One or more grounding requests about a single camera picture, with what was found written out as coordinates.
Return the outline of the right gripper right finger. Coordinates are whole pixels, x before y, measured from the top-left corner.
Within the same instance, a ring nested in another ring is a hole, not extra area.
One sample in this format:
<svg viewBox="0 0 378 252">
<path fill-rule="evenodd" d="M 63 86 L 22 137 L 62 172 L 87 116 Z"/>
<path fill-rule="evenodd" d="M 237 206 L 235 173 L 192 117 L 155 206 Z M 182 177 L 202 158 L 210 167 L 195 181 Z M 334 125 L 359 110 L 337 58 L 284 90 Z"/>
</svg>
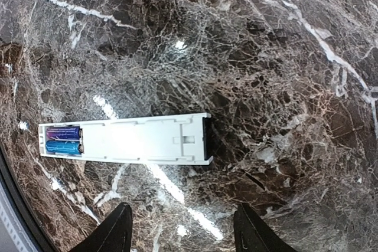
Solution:
<svg viewBox="0 0 378 252">
<path fill-rule="evenodd" d="M 296 252 L 247 203 L 234 212 L 233 228 L 236 251 Z"/>
</svg>

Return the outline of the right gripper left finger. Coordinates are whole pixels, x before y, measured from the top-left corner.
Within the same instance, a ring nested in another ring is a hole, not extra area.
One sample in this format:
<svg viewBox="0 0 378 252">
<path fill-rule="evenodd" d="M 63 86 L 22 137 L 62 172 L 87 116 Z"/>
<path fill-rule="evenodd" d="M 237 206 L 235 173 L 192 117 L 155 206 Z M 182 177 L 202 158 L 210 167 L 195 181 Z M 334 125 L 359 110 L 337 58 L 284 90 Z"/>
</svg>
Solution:
<svg viewBox="0 0 378 252">
<path fill-rule="evenodd" d="M 132 208 L 121 202 L 103 222 L 71 252 L 129 252 L 132 244 Z"/>
</svg>

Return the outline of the blue battery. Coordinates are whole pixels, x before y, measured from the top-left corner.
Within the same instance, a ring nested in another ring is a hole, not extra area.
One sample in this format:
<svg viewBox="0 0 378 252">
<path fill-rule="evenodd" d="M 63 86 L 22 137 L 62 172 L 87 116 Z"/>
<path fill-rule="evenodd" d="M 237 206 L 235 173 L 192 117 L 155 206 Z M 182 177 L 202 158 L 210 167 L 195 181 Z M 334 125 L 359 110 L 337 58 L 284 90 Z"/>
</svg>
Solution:
<svg viewBox="0 0 378 252">
<path fill-rule="evenodd" d="M 81 155 L 83 147 L 80 142 L 49 140 L 45 144 L 48 152 L 62 153 L 68 155 Z"/>
<path fill-rule="evenodd" d="M 48 127 L 46 134 L 53 140 L 80 140 L 82 129 L 79 126 Z"/>
</svg>

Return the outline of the white remote control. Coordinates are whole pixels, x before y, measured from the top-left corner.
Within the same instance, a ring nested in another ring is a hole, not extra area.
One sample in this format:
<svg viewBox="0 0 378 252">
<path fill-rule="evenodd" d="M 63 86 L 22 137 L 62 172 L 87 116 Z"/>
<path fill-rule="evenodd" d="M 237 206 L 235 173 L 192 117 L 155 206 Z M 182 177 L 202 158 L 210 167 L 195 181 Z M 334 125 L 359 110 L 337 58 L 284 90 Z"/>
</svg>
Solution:
<svg viewBox="0 0 378 252">
<path fill-rule="evenodd" d="M 45 123 L 38 126 L 40 155 L 49 158 L 91 162 L 157 165 L 209 165 L 207 149 L 208 113 L 85 122 Z M 79 126 L 81 155 L 48 152 L 48 127 Z"/>
</svg>

